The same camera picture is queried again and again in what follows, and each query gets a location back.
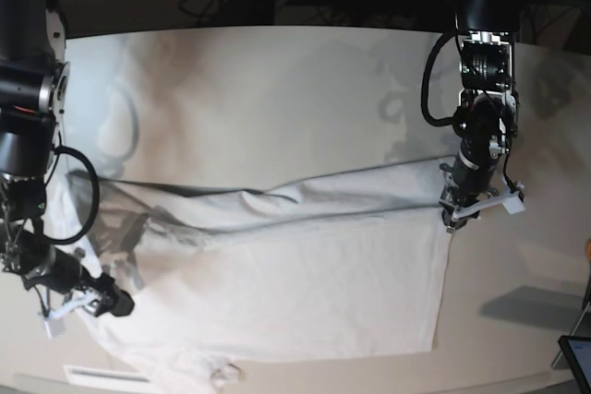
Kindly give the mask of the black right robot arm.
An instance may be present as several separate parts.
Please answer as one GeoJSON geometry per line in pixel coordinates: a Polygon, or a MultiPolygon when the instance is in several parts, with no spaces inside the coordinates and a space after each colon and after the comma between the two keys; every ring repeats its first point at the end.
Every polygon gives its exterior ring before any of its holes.
{"type": "Polygon", "coordinates": [[[131,296],[103,273],[93,277],[63,251],[84,237],[99,212],[100,183],[89,159],[59,136],[69,64],[59,0],[1,0],[1,266],[25,289],[66,297],[64,309],[128,316],[131,296]],[[80,161],[90,178],[87,220],[65,239],[45,234],[49,171],[62,156],[80,161]]]}

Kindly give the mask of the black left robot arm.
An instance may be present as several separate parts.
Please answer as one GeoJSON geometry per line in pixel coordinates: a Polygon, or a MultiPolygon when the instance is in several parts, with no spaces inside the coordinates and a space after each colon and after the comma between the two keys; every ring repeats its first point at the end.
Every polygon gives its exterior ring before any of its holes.
{"type": "Polygon", "coordinates": [[[510,214],[524,210],[523,186],[507,164],[518,134],[519,94],[515,81],[517,0],[450,0],[454,27],[436,40],[423,71],[420,109],[433,127],[450,127],[460,139],[451,164],[443,163],[442,222],[455,233],[488,208],[510,214]],[[428,107],[431,73],[440,51],[454,42],[462,89],[453,115],[437,118],[428,107]]]}

